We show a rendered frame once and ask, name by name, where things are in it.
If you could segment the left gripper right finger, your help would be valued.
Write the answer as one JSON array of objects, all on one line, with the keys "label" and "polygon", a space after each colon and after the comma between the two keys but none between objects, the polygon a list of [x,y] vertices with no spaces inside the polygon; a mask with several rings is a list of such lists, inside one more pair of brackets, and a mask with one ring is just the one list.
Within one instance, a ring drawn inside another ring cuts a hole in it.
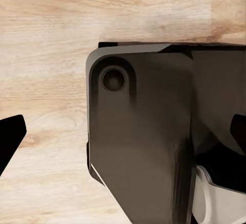
[{"label": "left gripper right finger", "polygon": [[230,133],[246,155],[246,116],[234,115],[230,126]]}]

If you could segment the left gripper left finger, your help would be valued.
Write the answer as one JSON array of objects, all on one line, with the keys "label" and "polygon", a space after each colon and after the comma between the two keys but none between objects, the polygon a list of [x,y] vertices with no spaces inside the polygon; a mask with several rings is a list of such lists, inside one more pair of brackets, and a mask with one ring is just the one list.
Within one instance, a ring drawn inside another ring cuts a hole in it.
[{"label": "left gripper left finger", "polygon": [[21,114],[0,120],[0,176],[26,133],[25,120]]}]

